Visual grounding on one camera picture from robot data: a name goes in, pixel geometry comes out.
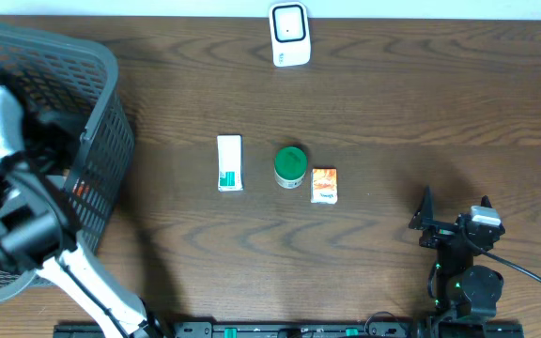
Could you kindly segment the orange small box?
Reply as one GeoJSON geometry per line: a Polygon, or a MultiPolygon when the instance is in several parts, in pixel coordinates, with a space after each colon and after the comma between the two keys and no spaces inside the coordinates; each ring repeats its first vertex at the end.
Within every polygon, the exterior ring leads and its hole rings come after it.
{"type": "Polygon", "coordinates": [[[311,172],[311,202],[334,205],[338,201],[337,170],[313,168],[311,172]]]}

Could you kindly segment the green lid jar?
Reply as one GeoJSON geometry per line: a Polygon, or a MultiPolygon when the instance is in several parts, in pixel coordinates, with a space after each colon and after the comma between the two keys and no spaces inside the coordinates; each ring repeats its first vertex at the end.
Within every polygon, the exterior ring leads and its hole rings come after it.
{"type": "Polygon", "coordinates": [[[277,184],[284,189],[298,188],[304,181],[307,166],[307,157],[300,148],[281,148],[274,159],[274,177],[277,184]]]}

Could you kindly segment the white Panadol box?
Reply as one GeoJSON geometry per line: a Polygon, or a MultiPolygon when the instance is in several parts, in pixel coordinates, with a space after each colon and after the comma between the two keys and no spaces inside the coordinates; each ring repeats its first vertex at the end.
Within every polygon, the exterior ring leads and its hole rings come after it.
{"type": "Polygon", "coordinates": [[[218,190],[238,192],[243,190],[242,139],[240,135],[218,135],[218,190]]]}

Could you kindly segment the red Top chocolate bar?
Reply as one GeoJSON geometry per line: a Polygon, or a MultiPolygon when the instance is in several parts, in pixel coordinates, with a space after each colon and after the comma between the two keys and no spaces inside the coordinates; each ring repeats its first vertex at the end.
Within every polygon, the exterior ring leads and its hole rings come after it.
{"type": "Polygon", "coordinates": [[[78,178],[73,181],[67,180],[65,190],[72,198],[86,199],[90,192],[90,186],[84,180],[78,178]]]}

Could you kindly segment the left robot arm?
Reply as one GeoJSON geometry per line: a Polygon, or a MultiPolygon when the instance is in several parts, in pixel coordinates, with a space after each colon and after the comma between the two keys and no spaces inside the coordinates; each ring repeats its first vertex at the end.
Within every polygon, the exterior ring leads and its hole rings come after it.
{"type": "Polygon", "coordinates": [[[26,109],[0,84],[0,266],[34,273],[62,289],[106,337],[164,337],[145,303],[86,248],[60,191],[26,153],[26,109]]]}

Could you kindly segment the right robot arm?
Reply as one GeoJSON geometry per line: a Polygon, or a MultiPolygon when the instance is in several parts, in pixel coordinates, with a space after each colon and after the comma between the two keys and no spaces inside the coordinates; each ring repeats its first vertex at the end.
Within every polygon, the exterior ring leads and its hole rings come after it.
{"type": "Polygon", "coordinates": [[[434,218],[432,192],[425,188],[409,228],[422,232],[420,246],[437,252],[432,295],[438,302],[438,314],[453,322],[486,322],[494,317],[503,278],[474,263],[476,256],[491,250],[505,233],[489,199],[484,196],[478,206],[447,223],[434,218]]]}

